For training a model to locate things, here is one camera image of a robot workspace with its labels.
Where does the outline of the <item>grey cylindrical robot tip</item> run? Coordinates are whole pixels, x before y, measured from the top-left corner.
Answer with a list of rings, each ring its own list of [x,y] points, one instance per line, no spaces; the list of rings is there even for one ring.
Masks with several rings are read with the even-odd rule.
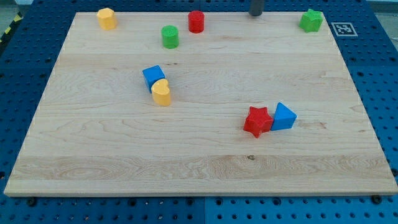
[[[248,13],[251,16],[260,16],[264,11],[265,0],[250,0]]]

